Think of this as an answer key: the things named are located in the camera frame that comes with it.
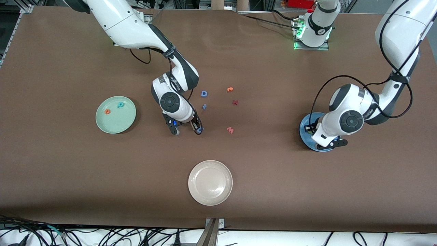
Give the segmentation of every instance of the white plate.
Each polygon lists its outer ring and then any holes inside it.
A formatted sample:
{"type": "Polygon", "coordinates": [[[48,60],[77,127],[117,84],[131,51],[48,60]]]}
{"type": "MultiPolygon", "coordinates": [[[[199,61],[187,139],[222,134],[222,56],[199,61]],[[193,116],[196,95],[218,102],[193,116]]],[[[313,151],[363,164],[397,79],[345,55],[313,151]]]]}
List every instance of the white plate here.
{"type": "Polygon", "coordinates": [[[127,130],[135,116],[136,108],[132,100],[124,96],[114,96],[100,104],[96,112],[96,123],[100,130],[116,134],[127,130]],[[109,114],[105,114],[107,109],[111,111],[109,114]]]}
{"type": "Polygon", "coordinates": [[[206,206],[218,205],[231,194],[231,172],[221,162],[203,161],[191,171],[188,189],[198,203],[206,206]]]}

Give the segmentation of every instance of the green plate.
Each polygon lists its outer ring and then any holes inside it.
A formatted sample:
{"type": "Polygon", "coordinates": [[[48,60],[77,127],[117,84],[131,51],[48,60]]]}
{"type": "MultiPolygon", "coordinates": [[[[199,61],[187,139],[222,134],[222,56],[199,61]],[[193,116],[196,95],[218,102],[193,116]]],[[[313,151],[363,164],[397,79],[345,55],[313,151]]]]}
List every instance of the green plate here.
{"type": "Polygon", "coordinates": [[[127,97],[114,96],[106,99],[96,112],[96,123],[100,130],[116,134],[127,130],[134,123],[135,104],[127,97]]]}

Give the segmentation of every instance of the brown table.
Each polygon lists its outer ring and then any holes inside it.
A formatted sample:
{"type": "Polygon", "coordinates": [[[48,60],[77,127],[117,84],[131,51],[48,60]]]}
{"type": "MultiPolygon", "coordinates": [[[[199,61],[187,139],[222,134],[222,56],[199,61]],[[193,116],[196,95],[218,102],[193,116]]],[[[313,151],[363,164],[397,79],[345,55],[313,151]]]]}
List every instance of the brown table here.
{"type": "MultiPolygon", "coordinates": [[[[92,15],[36,7],[0,69],[0,212],[68,224],[202,227],[223,217],[238,229],[437,232],[437,70],[428,41],[404,117],[365,125],[329,153],[299,137],[326,80],[387,78],[374,40],[381,17],[339,15],[330,50],[314,52],[293,50],[287,28],[231,11],[163,11],[155,25],[200,74],[191,102],[199,111],[208,105],[201,136],[183,126],[175,137],[150,94],[168,70],[160,54],[142,64],[113,47],[92,15]],[[114,95],[137,106],[124,134],[105,134],[94,120],[114,95]],[[187,187],[191,169],[207,159],[223,162],[234,179],[229,198],[214,207],[198,204],[187,187]]],[[[326,112],[334,90],[349,82],[327,86],[315,110],[326,112]]],[[[395,113],[408,99],[405,91],[395,113]]]]}

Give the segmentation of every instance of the red box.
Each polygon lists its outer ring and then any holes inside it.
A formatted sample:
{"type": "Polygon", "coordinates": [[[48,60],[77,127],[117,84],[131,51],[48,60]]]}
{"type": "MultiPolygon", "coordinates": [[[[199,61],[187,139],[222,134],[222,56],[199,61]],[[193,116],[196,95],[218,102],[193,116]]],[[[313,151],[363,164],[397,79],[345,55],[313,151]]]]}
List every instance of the red box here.
{"type": "Polygon", "coordinates": [[[288,6],[292,8],[309,9],[314,4],[314,0],[288,0],[288,6]]]}

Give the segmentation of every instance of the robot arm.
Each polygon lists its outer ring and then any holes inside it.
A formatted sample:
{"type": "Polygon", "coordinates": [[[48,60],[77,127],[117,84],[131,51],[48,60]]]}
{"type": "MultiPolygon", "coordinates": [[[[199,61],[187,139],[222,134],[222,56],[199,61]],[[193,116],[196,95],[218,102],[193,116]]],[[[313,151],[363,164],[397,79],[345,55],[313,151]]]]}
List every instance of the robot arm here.
{"type": "Polygon", "coordinates": [[[91,11],[100,26],[117,45],[126,49],[157,49],[174,63],[173,69],[152,82],[151,90],[174,135],[179,133],[177,124],[174,124],[176,121],[185,123],[192,119],[198,120],[194,108],[181,94],[197,86],[199,74],[156,26],[141,20],[142,13],[132,9],[125,0],[65,0],[65,2],[76,11],[87,13],[91,11]]]}
{"type": "Polygon", "coordinates": [[[339,0],[319,0],[312,13],[306,13],[300,18],[304,19],[304,26],[296,37],[309,47],[321,46],[329,37],[332,24],[340,12],[339,0]]]}
{"type": "Polygon", "coordinates": [[[320,146],[332,146],[331,141],[338,136],[359,131],[363,123],[377,125],[387,121],[385,114],[391,115],[402,89],[408,83],[419,59],[416,49],[434,22],[437,3],[429,0],[395,0],[381,20],[375,37],[393,69],[381,94],[371,96],[370,92],[353,84],[337,89],[329,102],[329,113],[317,119],[316,131],[312,139],[320,146]]]}

